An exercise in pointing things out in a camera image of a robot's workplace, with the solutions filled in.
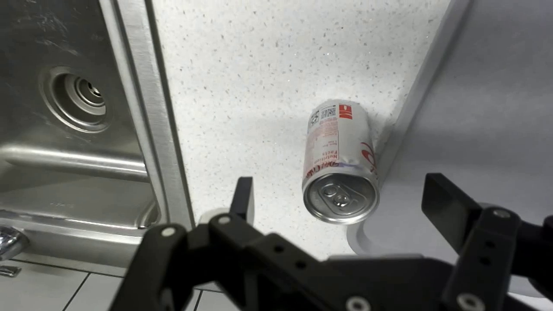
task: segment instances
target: can label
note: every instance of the can label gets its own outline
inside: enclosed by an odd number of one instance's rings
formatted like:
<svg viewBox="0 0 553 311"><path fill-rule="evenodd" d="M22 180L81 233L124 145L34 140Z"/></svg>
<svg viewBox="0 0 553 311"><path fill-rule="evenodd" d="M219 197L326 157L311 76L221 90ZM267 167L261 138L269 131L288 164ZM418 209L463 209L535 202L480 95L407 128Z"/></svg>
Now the can label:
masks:
<svg viewBox="0 0 553 311"><path fill-rule="evenodd" d="M325 102L309 117L304 200L331 223L359 221L376 200L368 114L354 102Z"/></svg>
<svg viewBox="0 0 553 311"><path fill-rule="evenodd" d="M368 116L359 103L325 103L309 117L304 181L325 167L350 164L373 174Z"/></svg>

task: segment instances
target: metal faucet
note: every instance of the metal faucet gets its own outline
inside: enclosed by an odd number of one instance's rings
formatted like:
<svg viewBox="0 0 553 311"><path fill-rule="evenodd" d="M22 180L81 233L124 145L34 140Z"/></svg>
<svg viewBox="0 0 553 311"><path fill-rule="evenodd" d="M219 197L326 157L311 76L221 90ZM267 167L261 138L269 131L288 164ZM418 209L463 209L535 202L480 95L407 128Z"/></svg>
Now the metal faucet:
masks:
<svg viewBox="0 0 553 311"><path fill-rule="evenodd" d="M29 240L22 231L10 226L0 226L0 261L12 259L27 245L27 242Z"/></svg>

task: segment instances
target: screw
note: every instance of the screw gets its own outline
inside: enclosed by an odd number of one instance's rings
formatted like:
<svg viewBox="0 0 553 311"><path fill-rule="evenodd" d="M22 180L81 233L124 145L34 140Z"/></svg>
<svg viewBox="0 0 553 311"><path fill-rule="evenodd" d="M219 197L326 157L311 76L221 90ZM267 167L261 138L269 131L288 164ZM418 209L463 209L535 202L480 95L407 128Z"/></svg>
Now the screw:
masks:
<svg viewBox="0 0 553 311"><path fill-rule="evenodd" d="M172 226L167 226L167 228L164 228L164 230L160 231L160 235L162 235L162 237L171 237L171 235L174 235L174 231L176 231L176 230L174 230Z"/></svg>
<svg viewBox="0 0 553 311"><path fill-rule="evenodd" d="M485 311L485 306L482 302L482 299L478 299L473 294L459 294L456 297L456 304L463 309L463 311Z"/></svg>
<svg viewBox="0 0 553 311"><path fill-rule="evenodd" d="M345 300L347 311L369 311L369 304L364 297L352 295Z"/></svg>
<svg viewBox="0 0 553 311"><path fill-rule="evenodd" d="M508 219L508 218L511 218L511 212L508 212L508 211L504 211L504 209L494 209L494 216L496 216L496 218Z"/></svg>
<svg viewBox="0 0 553 311"><path fill-rule="evenodd" d="M217 219L217 223L219 223L219 224L226 224L226 223L229 223L229 218L228 218L228 216L221 216L221 218Z"/></svg>

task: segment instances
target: can top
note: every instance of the can top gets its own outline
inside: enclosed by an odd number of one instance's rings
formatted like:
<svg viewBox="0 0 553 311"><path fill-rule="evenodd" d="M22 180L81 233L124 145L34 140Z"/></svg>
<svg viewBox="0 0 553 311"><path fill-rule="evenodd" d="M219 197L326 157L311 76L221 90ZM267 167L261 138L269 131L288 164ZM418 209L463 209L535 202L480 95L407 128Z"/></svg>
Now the can top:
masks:
<svg viewBox="0 0 553 311"><path fill-rule="evenodd" d="M304 204L312 216L342 224L364 219L376 200L373 183L352 174L319 176L304 193Z"/></svg>

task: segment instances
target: black bracket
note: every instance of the black bracket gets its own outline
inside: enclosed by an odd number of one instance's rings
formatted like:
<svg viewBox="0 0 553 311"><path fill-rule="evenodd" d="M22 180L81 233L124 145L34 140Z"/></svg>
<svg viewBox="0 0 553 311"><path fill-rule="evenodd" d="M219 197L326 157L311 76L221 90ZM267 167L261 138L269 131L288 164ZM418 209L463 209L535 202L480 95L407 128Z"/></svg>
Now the black bracket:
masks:
<svg viewBox="0 0 553 311"><path fill-rule="evenodd" d="M423 211L458 249L456 266L420 257L316 261L280 235L262 235L247 224L248 209L252 180L240 178L228 214L188 233L179 224L148 230L110 309L179 311L193 287L205 281L216 281L248 311L530 309L506 295L506 285L515 268L539 269L527 268L522 257L528 257L518 256L520 240L532 240L523 242L532 249L535 237L523 231L516 214L480 209L440 174L426 178ZM546 231L539 231L541 247L551 243ZM534 280L542 292L551 288L547 280Z"/></svg>

